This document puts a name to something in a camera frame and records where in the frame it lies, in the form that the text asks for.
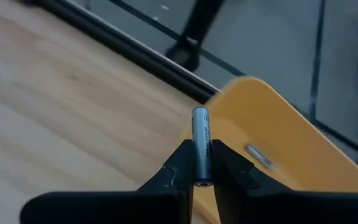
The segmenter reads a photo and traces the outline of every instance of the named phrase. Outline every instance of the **battery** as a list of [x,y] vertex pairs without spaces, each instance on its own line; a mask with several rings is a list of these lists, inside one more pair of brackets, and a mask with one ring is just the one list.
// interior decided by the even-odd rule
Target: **battery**
[[205,107],[192,111],[193,147],[195,149],[195,185],[209,187],[212,183],[211,170],[211,134],[209,132],[209,114]]

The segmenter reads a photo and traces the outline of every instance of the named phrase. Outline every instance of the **wooden table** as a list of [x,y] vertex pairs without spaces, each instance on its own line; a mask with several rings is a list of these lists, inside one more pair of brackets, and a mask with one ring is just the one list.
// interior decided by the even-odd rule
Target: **wooden table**
[[44,192],[135,190],[197,105],[42,9],[0,0],[0,223]]

